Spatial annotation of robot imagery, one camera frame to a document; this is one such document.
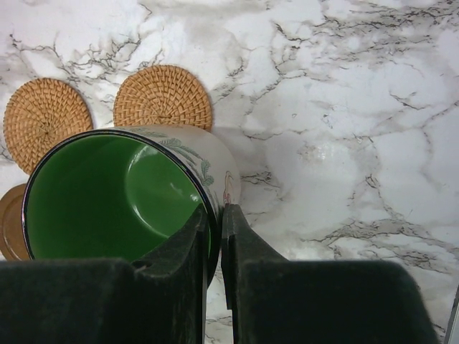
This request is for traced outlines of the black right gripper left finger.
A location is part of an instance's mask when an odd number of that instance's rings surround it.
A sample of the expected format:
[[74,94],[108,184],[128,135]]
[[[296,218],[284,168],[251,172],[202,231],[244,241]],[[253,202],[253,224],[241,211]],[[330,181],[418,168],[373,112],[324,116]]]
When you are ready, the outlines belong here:
[[203,343],[207,214],[135,262],[1,264],[3,343]]

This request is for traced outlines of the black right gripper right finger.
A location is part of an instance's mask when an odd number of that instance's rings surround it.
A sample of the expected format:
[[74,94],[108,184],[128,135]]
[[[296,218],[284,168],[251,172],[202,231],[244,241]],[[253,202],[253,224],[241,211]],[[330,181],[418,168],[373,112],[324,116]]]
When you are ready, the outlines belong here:
[[222,272],[236,343],[436,343],[417,284],[384,260],[290,261],[224,208]]

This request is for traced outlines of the green mug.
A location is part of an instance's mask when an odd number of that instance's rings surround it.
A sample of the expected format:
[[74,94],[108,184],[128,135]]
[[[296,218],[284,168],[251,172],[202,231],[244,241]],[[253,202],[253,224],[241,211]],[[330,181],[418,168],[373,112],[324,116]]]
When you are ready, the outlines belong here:
[[22,232],[31,259],[133,262],[177,233],[202,206],[212,277],[222,212],[240,193],[234,156],[206,130],[191,125],[89,130],[54,145],[34,167],[22,202]]

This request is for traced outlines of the woven rattan coaster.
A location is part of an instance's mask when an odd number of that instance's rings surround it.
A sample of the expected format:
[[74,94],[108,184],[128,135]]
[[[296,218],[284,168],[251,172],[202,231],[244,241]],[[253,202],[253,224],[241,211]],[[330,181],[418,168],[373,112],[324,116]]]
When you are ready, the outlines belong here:
[[146,67],[127,77],[113,105],[113,124],[192,125],[212,129],[212,106],[203,84],[174,65]]
[[6,105],[3,125],[6,147],[26,174],[55,145],[93,129],[82,96],[52,78],[35,79],[17,89]]

